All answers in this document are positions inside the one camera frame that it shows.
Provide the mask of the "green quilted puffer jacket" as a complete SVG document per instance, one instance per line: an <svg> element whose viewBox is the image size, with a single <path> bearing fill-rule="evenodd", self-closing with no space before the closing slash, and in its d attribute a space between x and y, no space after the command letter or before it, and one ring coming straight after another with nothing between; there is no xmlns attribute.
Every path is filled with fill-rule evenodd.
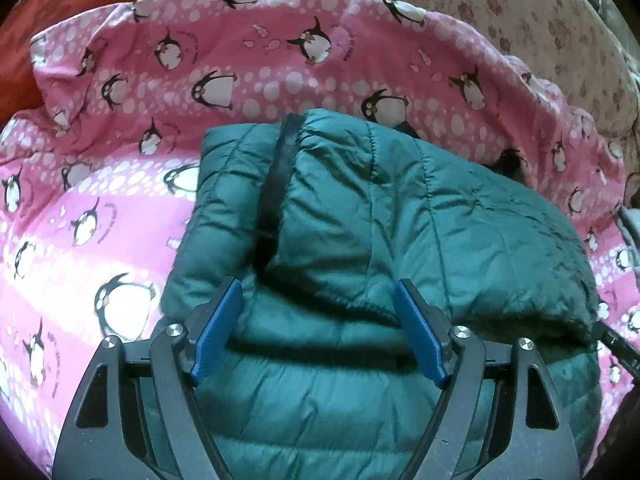
<svg viewBox="0 0 640 480"><path fill-rule="evenodd" d="M586 462L600 425L598 294L565 214L521 183L361 119L311 110L208 129L160 307L184 320L224 278L243 309L196 391L238 479L393 479L437 388L392 293L452 322L532 338Z"/></svg>

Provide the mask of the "pink penguin print blanket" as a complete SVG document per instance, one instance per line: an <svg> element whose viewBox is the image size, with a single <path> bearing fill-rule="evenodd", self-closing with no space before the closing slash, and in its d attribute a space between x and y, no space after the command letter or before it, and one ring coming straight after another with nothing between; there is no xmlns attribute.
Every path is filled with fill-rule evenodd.
<svg viewBox="0 0 640 480"><path fill-rule="evenodd" d="M96 346L189 316L171 321L160 300L219 126L327 110L521 183L582 240L593 326L639 336L622 146L465 22L400 0L138 0L29 50L43 102L1 133L1 414L42 474ZM599 431L629 373L593 326Z"/></svg>

